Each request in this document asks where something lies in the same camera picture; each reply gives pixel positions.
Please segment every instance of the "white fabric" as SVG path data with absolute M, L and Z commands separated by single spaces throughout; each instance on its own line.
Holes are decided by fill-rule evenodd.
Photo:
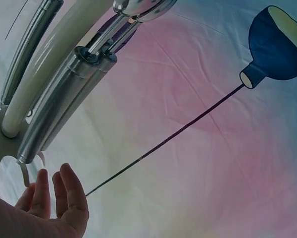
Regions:
M 0 0 L 0 85 L 39 3 L 4 41 L 24 2 Z M 249 27 L 269 4 L 297 20 L 297 0 L 179 0 L 141 26 L 44 153 L 50 177 L 69 162 L 88 192 L 239 86 Z M 2 164 L 1 197 L 23 190 L 19 168 Z M 297 78 L 242 89 L 88 202 L 86 238 L 297 238 Z

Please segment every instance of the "cream plastic tube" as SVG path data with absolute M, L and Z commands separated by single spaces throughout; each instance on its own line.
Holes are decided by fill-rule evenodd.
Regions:
M 1 125 L 5 136 L 17 136 L 21 122 L 59 65 L 112 4 L 113 0 L 77 0 L 61 19 L 29 65 L 9 104 Z

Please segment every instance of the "blue bottle graphic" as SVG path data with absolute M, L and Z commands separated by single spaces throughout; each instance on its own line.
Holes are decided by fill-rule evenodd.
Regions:
M 255 88 L 265 77 L 297 77 L 297 22 L 280 8 L 269 6 L 254 18 L 249 48 L 253 61 L 240 73 L 247 88 Z

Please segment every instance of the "metal base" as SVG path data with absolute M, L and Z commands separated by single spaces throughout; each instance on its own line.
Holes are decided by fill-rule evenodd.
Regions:
M 2 106 L 0 109 L 0 163 L 5 156 L 12 156 L 15 159 L 17 158 L 17 152 L 18 152 L 19 146 L 28 128 L 28 123 L 24 121 L 21 124 L 21 131 L 16 138 L 10 139 L 4 136 L 4 134 L 1 131 L 1 122 L 5 115 L 6 109 L 7 109 L 6 106 Z M 27 167 L 23 163 L 18 163 L 18 164 L 20 165 L 20 169 L 23 174 L 24 184 L 26 187 L 28 187 L 30 185 L 30 182 L 29 182 Z

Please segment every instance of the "chrome tube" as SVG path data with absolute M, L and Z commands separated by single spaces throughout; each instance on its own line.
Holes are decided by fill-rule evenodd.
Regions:
M 133 34 L 133 32 L 138 29 L 138 27 L 141 25 L 141 22 L 134 22 L 132 23 L 128 29 L 109 47 L 109 52 L 115 52 L 119 46 L 129 37 Z
M 77 0 L 50 33 L 27 70 L 7 108 L 1 130 L 15 138 L 51 78 L 81 38 L 112 6 L 112 0 Z
M 89 79 L 89 81 L 84 85 L 81 91 L 78 93 L 73 103 L 67 108 L 61 119 L 58 121 L 56 126 L 53 128 L 52 132 L 45 140 L 41 150 L 46 150 L 48 146 L 53 142 L 59 131 L 66 124 L 68 119 L 74 114 L 81 103 L 86 99 L 86 97 L 91 93 L 94 87 L 101 81 L 101 79 L 107 74 L 107 72 L 116 64 L 117 58 L 115 54 L 107 53 L 101 54 L 101 63 L 98 66 L 95 74 Z
M 120 28 L 128 22 L 130 19 L 129 16 L 119 15 L 111 25 L 100 35 L 99 38 L 91 45 L 89 52 L 91 54 L 97 54 L 101 47 L 112 37 L 115 33 L 117 33 Z
M 87 50 L 76 47 L 54 75 L 19 147 L 20 162 L 30 164 L 34 160 L 55 124 L 96 72 L 99 59 Z
M 36 10 L 9 67 L 1 96 L 2 104 L 10 104 L 38 43 L 63 3 L 63 0 L 43 0 Z

